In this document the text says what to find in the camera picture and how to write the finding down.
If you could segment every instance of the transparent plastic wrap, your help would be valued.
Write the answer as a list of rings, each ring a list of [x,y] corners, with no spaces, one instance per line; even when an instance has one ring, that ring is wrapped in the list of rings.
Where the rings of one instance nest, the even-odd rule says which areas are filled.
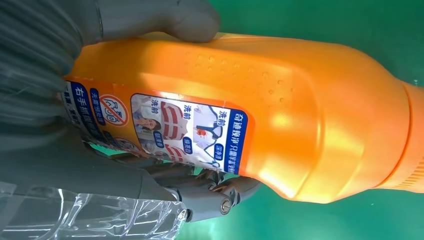
[[[13,194],[13,189],[13,185],[0,182],[0,219],[10,219],[0,234],[2,240],[172,240],[187,217],[184,204],[177,201],[51,187],[33,187],[22,196]],[[8,196],[21,202],[16,211],[1,211]]]

